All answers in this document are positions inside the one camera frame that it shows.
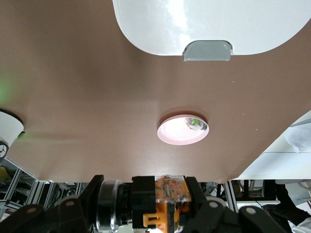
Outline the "white side table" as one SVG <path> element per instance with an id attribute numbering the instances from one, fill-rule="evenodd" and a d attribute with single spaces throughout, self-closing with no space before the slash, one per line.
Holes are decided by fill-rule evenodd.
<path id="1" fill-rule="evenodd" d="M 309 118 L 311 118 L 311 110 L 293 124 Z M 237 178 L 240 180 L 311 179 L 311 153 L 294 152 L 283 133 Z"/>

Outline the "green and white switch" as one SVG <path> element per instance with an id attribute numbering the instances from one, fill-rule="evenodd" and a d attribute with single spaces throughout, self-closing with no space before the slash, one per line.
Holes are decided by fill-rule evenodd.
<path id="1" fill-rule="evenodd" d="M 200 119 L 197 118 L 186 118 L 186 125 L 193 131 L 205 131 L 207 130 L 207 124 Z"/>

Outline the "brown table mat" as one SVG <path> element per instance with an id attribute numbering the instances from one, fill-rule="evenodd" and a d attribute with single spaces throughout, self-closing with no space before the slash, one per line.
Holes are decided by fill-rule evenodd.
<path id="1" fill-rule="evenodd" d="M 0 0 L 0 108 L 25 127 L 7 156 L 41 180 L 234 179 L 311 110 L 311 21 L 265 53 L 184 62 L 133 46 L 110 0 Z M 184 114 L 208 135 L 161 141 Z"/>

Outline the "pink round plate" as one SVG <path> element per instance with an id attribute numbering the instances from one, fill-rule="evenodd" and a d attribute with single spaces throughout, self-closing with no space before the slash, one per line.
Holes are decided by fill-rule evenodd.
<path id="1" fill-rule="evenodd" d="M 205 131 L 193 131 L 186 125 L 186 118 L 197 118 L 207 124 Z M 209 125 L 202 118 L 195 115 L 175 115 L 167 118 L 157 128 L 158 138 L 170 145 L 190 145 L 203 140 L 209 133 Z"/>

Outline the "clear plastic sheet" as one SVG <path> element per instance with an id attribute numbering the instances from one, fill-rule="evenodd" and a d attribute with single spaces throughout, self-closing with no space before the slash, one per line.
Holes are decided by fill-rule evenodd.
<path id="1" fill-rule="evenodd" d="M 311 153 L 311 118 L 291 125 L 283 133 L 296 153 Z"/>

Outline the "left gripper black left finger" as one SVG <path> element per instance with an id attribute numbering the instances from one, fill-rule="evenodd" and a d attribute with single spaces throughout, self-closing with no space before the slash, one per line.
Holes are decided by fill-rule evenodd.
<path id="1" fill-rule="evenodd" d="M 103 181 L 103 175 L 95 175 L 79 197 L 70 196 L 49 210 L 40 204 L 19 208 L 0 222 L 0 233 L 89 233 Z"/>

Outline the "aluminium extrusion frame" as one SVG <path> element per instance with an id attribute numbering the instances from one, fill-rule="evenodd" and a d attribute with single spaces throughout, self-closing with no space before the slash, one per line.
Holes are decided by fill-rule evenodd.
<path id="1" fill-rule="evenodd" d="M 40 180 L 6 157 L 0 163 L 0 221 L 28 204 L 51 209 L 67 197 L 80 195 L 87 185 Z"/>

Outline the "white lidded storage box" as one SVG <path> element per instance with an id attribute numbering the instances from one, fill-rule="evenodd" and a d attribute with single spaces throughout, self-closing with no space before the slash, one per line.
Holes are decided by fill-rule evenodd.
<path id="1" fill-rule="evenodd" d="M 311 0 L 112 0 L 118 26 L 138 49 L 183 56 L 194 41 L 227 41 L 231 56 L 273 50 L 311 19 Z"/>

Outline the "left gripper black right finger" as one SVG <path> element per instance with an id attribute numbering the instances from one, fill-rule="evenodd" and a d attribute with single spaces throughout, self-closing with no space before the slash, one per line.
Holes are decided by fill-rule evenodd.
<path id="1" fill-rule="evenodd" d="M 186 184 L 193 211 L 186 223 L 186 233 L 286 233 L 256 206 L 244 206 L 235 212 L 220 198 L 207 199 L 195 177 L 186 177 Z"/>

